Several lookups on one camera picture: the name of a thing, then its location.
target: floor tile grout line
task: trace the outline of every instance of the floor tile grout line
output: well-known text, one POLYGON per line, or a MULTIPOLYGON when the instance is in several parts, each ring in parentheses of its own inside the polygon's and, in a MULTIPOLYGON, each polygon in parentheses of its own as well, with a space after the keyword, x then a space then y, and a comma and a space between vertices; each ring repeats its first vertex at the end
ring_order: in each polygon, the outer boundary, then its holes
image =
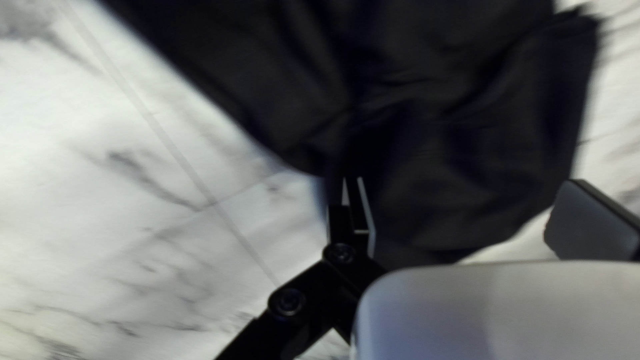
POLYGON ((267 275, 267 277, 269 277, 269 280, 273 283, 273 285, 276 287, 280 287, 280 285, 282 285, 282 282, 278 280, 278 277, 276 277, 276 275, 273 273, 267 263, 260 257, 260 255, 258 255, 257 251, 251 246, 246 237, 242 235, 240 230, 237 228, 236 223, 231 220, 231 217, 227 214, 227 212, 219 203, 215 203, 213 206, 218 214, 220 214, 220 217, 223 219, 223 221, 227 223, 227 226, 229 227, 231 232, 236 236, 236 238, 240 240, 240 243, 242 244, 242 246, 244 246, 245 250, 251 254, 253 260, 258 263, 258 265, 262 268, 262 271, 267 275))
POLYGON ((176 144, 167 134, 167 132, 162 128, 162 126, 158 123, 156 118, 151 114, 151 111, 147 108, 145 103, 140 99, 138 94, 133 90, 129 82, 124 78, 119 69, 115 66, 113 61, 109 55, 107 55, 106 51, 102 48, 98 40, 94 37, 91 31, 86 27, 82 19, 75 12, 73 7, 68 3, 67 0, 60 0, 61 3, 64 3, 65 9, 63 9, 64 14, 67 16, 69 21, 72 22, 80 36, 84 39, 86 44, 92 49, 94 55, 99 59, 102 63, 102 66, 107 70, 113 81, 118 85, 120 90, 124 93, 124 95, 128 98, 131 104, 136 108, 138 113, 142 116, 144 121, 147 123, 147 126, 151 128, 151 131, 158 137, 160 142, 169 150, 169 153, 173 156, 175 161, 180 165, 183 171, 189 176, 190 180, 194 183, 194 185, 198 188, 198 191, 207 199, 209 204, 213 204, 217 202, 215 196, 209 191, 204 180, 197 174, 195 169, 191 166, 190 162, 184 157, 183 153, 178 149, 176 144))
POLYGON ((275 286, 280 285, 280 281, 275 277, 275 274, 271 269, 266 265, 264 260, 259 256, 257 251, 251 246, 248 240, 240 233, 239 229, 233 223, 233 220, 227 215, 226 211, 224 211, 221 206, 218 204, 217 199, 208 189, 204 180, 197 174, 193 166, 190 162, 184 157, 184 154, 178 149, 176 144, 170 138, 169 134, 162 128, 160 123, 156 120, 156 118, 151 114, 150 110, 147 108, 145 103, 140 99, 138 94, 133 90, 129 82, 124 78, 119 69, 115 66, 109 55, 102 48, 98 40, 94 37, 93 33, 86 27, 85 23, 80 19, 76 11, 71 7, 67 0, 60 0, 60 3, 63 3, 64 9, 62 12, 69 19, 69 21, 76 28, 76 31, 80 34, 86 44, 92 49, 94 55, 98 58, 98 60, 102 63, 102 66, 109 72, 109 75, 112 77, 113 81, 118 85, 121 91, 127 96, 129 101, 131 101, 132 105, 136 108, 136 110, 143 117, 147 125, 151 128, 154 134, 158 137, 158 139, 163 143, 163 145, 169 150, 175 161, 180 165, 183 171, 189 176, 190 180, 194 183, 194 185, 198 188, 198 191, 202 193, 202 195, 207 199, 209 205, 213 205, 216 208, 216 211, 221 215, 223 220, 227 223, 230 230, 238 239, 238 242, 244 247, 244 249, 251 255, 253 260, 262 268, 262 271, 269 277, 269 280, 273 282, 275 286))

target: black metal frame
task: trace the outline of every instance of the black metal frame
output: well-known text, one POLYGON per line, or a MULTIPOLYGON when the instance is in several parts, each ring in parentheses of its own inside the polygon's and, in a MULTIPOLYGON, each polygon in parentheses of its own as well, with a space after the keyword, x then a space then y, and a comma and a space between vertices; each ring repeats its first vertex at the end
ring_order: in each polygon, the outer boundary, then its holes
POLYGON ((292 360, 331 328, 350 343, 360 297, 386 270, 367 255, 373 228, 362 180, 344 182, 349 205, 328 206, 322 260, 274 291, 216 360, 292 360))

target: white marble tile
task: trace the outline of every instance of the white marble tile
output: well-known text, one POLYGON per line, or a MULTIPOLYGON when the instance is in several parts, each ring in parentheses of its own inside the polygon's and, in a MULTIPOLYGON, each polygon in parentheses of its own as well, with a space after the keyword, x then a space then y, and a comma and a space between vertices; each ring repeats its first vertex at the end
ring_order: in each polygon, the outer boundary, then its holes
POLYGON ((0 359, 211 359, 275 285, 56 5, 0 3, 0 359))
POLYGON ((0 275, 0 358, 212 359, 274 285, 209 208, 46 284, 0 275))
POLYGON ((281 282, 320 260, 326 245, 316 184, 316 178, 288 170, 220 202, 281 282))
POLYGON ((94 0, 64 0, 76 26, 203 180, 223 199, 282 169, 215 104, 94 0))
MULTIPOLYGON (((209 204, 69 23, 48 9, 45 40, 0 42, 0 246, 2 266, 17 271, 30 271, 19 264, 32 247, 60 257, 64 272, 209 204)), ((34 262, 27 264, 48 263, 34 262)))
POLYGON ((332 329, 297 359, 348 360, 349 350, 349 345, 332 329))

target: screw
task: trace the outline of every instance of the screw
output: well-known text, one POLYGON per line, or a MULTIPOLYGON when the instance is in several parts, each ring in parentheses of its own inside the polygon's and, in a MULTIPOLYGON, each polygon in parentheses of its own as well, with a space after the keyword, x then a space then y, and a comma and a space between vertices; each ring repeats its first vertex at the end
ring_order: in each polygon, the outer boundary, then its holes
POLYGON ((328 252, 329 259, 338 264, 349 264, 356 256, 356 250, 347 244, 337 243, 328 252))
POLYGON ((272 308, 284 316, 293 316, 299 313, 305 302, 304 294, 294 288, 284 288, 278 291, 270 301, 272 308))

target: folded black fabric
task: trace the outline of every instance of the folded black fabric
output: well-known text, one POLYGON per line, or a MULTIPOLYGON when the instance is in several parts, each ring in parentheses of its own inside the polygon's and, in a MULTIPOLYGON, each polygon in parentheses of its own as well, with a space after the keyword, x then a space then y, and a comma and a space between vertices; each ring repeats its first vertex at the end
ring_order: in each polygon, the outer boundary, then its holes
POLYGON ((388 269, 504 241, 570 175, 597 21, 528 0, 105 0, 253 137, 362 176, 388 269))

